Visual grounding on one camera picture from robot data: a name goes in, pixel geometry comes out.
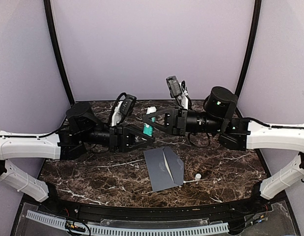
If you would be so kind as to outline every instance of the white wall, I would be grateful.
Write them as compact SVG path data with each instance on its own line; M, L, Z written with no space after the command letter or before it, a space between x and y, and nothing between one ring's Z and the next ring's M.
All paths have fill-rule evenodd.
M165 79L186 80L192 99L234 91L253 0L54 0L58 40L74 98L123 91L168 99Z
M0 129L50 132L68 107L43 1L0 0ZM35 177L42 164L42 159L12 161ZM10 235L21 197L0 183L0 236Z
M304 1L262 1L239 109L264 122L304 123ZM272 174L296 155L262 151ZM304 235L304 184L287 189L287 194Z

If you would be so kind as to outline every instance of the marble table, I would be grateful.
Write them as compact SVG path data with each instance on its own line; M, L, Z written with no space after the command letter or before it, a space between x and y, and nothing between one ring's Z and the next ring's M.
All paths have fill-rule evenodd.
M193 101L202 111L203 101ZM91 102L97 117L107 121L113 102ZM174 101L137 101L125 122L143 128L142 115L149 106L158 110L174 107ZM170 136L154 130L156 141L147 148L128 153L104 152L106 148L86 145L89 152L73 161L46 161L40 180L53 183L61 199L116 207L186 207L248 198L252 186L266 174L254 151L231 151L221 147L216 137L207 148L189 144L186 137ZM191 136L198 145L205 134ZM169 146L185 163L181 187L152 192L143 151ZM201 181L192 181L200 173Z

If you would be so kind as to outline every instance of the gray envelope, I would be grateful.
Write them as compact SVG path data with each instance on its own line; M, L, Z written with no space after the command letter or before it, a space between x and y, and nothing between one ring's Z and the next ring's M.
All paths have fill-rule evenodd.
M144 151L153 192L183 184L184 163L170 147Z

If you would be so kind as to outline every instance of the black pole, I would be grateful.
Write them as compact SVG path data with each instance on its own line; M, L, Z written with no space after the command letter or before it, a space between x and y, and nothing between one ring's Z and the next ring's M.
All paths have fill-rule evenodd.
M258 28L258 22L259 22L259 16L260 16L260 10L261 10L261 2L262 0L255 0L254 2L254 10L253 10L253 17L252 17L252 23L251 23L251 29L250 29L250 35L247 45L247 50L244 58L244 63L242 65L241 73L239 76L239 80L237 83L235 94L239 97L241 90L244 86L245 78L247 75L252 51L253 51L253 45L256 35L256 30Z
M54 49L54 54L55 54L55 59L57 61L59 73L61 76L61 80L65 89L65 92L67 94L68 100L71 104L71 106L75 103L73 94L70 88L70 84L68 81L67 74L65 73L61 53L60 53L60 48L57 40L57 35L55 32L55 23L53 19L53 12L52 12L52 7L50 0L44 0L44 5L45 5L45 13L46 13L46 18L47 18L47 24L48 24L48 29L49 29L49 34L50 34L50 39L52 41L53 49Z

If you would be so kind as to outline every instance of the white bottle cap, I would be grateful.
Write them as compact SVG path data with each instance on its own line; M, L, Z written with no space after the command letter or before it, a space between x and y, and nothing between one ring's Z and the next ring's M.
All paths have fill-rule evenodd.
M202 177L201 174L196 174L194 179L195 179L196 181L199 181L199 180L201 179L201 177Z
M156 112L156 107L149 107L149 108L147 108L146 114L148 115L148 114L151 114L151 113L154 113L154 112Z

